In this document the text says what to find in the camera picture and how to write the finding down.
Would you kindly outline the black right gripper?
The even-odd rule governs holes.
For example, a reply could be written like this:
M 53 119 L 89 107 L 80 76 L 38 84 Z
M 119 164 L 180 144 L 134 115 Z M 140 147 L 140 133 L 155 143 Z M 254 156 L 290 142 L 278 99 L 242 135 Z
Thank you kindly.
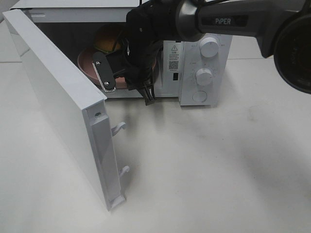
M 161 39 L 119 36 L 121 49 L 106 54 L 114 78 L 124 77 L 129 91 L 136 90 L 145 105 L 155 102 L 153 63 L 163 47 Z

